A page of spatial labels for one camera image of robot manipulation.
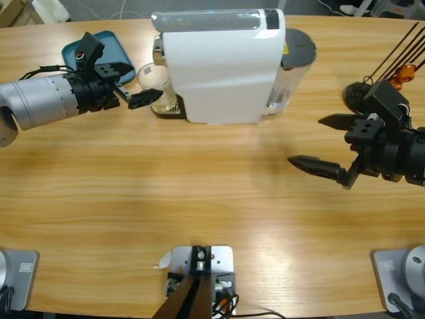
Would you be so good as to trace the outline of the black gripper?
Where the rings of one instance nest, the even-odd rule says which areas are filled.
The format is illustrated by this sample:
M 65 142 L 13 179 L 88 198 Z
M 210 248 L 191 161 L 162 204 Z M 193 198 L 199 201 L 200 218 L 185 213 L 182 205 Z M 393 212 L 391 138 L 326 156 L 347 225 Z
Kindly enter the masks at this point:
M 150 88 L 137 94 L 130 94 L 120 83 L 120 78 L 134 76 L 134 67 L 124 62 L 95 64 L 90 72 L 81 68 L 74 73 L 65 74 L 64 77 L 71 86 L 71 92 L 77 101 L 77 112 L 98 112 L 118 107 L 120 102 L 118 94 L 130 110 L 149 106 L 163 95 L 162 90 Z
M 401 118 L 395 126 L 382 118 L 358 118 L 355 114 L 332 114 L 318 120 L 335 130 L 344 130 L 345 141 L 357 157 L 349 167 L 299 155 L 288 158 L 296 168 L 318 177 L 332 179 L 351 188 L 361 174 L 381 176 L 391 182 L 405 178 L 415 184 L 415 129 L 410 118 Z

